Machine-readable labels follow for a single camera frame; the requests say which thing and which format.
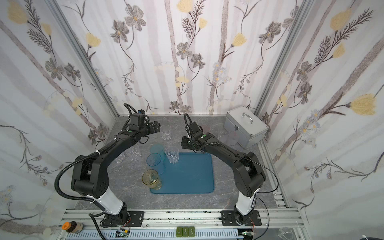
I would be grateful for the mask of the orange capped bottle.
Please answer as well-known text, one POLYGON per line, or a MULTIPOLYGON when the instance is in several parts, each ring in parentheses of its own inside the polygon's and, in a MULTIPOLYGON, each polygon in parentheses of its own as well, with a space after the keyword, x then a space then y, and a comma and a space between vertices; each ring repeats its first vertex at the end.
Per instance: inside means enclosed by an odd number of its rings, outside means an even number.
POLYGON ((71 221, 71 222, 65 222, 62 225, 62 230, 66 231, 67 233, 72 234, 78 234, 83 230, 84 225, 80 222, 71 221))

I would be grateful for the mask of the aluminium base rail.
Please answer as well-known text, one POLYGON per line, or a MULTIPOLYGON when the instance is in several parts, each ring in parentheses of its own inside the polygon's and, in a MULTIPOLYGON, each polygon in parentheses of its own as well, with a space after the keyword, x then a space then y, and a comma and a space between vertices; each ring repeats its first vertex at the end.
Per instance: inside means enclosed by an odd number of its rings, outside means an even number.
POLYGON ((255 209, 247 225, 229 220, 222 210, 144 210, 132 217, 127 227, 133 229, 172 229, 193 226, 200 229, 246 228, 304 228, 305 223, 297 209, 255 209))

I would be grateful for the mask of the clear faceted glass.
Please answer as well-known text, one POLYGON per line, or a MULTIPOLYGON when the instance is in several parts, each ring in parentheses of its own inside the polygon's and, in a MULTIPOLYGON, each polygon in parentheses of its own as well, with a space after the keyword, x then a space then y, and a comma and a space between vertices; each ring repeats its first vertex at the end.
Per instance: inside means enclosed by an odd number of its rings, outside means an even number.
POLYGON ((169 141, 172 138, 172 128, 169 125, 162 125, 161 135, 163 140, 169 141))
POLYGON ((175 146, 168 147, 166 156, 171 164, 176 164, 179 161, 179 148, 175 146))
POLYGON ((125 154, 130 160, 134 162, 140 160, 142 157, 142 153, 138 145, 134 145, 133 147, 125 150, 125 154))
POLYGON ((123 161, 125 161, 125 159, 126 159, 126 155, 123 152, 118 157, 115 158, 115 162, 116 163, 122 163, 123 161))
POLYGON ((234 146, 238 140, 239 136, 236 132, 230 132, 220 137, 220 141, 228 146, 234 146))

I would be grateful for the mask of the teal transparent cup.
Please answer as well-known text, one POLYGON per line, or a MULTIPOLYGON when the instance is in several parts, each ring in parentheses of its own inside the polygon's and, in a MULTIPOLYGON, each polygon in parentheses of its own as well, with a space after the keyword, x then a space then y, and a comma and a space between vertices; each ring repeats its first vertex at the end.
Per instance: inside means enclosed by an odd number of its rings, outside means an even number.
POLYGON ((154 144, 150 148, 151 154, 159 154, 161 156, 162 161, 165 159, 165 149, 161 144, 154 144))

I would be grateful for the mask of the green button box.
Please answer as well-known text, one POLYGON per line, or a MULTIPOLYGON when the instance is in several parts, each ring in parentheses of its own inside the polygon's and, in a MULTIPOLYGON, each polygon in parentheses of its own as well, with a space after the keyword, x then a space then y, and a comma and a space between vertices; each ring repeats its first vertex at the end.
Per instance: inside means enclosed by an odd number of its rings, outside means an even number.
POLYGON ((177 238, 194 238, 196 236, 195 227, 177 227, 176 237, 177 238))

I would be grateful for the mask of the blue transparent tall cup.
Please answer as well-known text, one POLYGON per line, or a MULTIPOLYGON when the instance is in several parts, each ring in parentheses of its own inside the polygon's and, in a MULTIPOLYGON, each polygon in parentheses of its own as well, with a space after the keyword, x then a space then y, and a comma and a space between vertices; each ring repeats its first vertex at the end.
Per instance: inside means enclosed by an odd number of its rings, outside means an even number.
POLYGON ((165 172, 165 166, 160 154, 152 153, 147 157, 147 165, 158 172, 159 175, 162 175, 165 172))

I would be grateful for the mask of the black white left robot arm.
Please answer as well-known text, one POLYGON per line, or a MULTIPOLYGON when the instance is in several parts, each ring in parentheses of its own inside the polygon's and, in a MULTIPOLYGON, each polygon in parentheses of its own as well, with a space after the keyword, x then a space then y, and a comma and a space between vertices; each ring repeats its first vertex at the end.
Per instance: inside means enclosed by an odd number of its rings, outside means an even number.
POLYGON ((129 124, 106 145, 104 152, 96 152, 94 157, 90 156, 74 165, 71 189, 104 212, 105 216, 101 221, 103 228, 121 227, 131 219, 127 205, 109 187, 109 165, 142 138, 148 139, 149 135, 160 132, 160 127, 157 121, 144 123, 140 127, 129 124))

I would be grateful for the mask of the yellow transparent cup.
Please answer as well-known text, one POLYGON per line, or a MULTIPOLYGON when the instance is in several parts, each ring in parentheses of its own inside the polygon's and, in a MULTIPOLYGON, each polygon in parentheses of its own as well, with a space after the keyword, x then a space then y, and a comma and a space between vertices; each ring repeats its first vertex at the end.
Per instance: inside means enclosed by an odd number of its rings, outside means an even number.
POLYGON ((162 182, 156 170, 150 169, 143 173, 142 182, 152 190, 159 190, 162 187, 162 182))

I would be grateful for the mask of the teal plastic tray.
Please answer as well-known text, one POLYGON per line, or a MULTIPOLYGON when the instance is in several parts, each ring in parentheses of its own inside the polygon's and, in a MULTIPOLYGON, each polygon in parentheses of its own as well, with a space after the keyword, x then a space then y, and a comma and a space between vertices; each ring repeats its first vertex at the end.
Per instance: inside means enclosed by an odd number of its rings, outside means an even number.
POLYGON ((153 194, 209 194, 215 189, 213 161, 210 154, 180 153, 179 161, 165 162, 160 175, 162 187, 153 194))

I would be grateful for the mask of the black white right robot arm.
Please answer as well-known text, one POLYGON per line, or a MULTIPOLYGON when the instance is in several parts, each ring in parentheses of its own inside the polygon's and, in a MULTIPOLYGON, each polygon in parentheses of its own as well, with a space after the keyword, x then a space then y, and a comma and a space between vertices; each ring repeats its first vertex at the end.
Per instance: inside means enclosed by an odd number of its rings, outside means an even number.
POLYGON ((257 156, 236 151, 219 141, 211 133, 204 133, 195 122, 186 122, 187 136, 182 138, 181 147, 186 150, 213 155, 224 162, 233 171, 235 186, 239 191, 234 206, 234 217, 239 225, 247 223, 254 211, 256 194, 266 181, 263 166, 257 156))

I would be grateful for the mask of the silver aluminium case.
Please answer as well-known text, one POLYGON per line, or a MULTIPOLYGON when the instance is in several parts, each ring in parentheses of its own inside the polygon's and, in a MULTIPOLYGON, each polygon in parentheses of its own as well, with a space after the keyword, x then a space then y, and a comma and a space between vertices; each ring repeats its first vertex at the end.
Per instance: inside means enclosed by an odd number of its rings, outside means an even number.
POLYGON ((260 142, 266 135, 269 127, 244 106, 227 112, 224 128, 229 133, 236 133, 237 143, 248 149, 260 142))

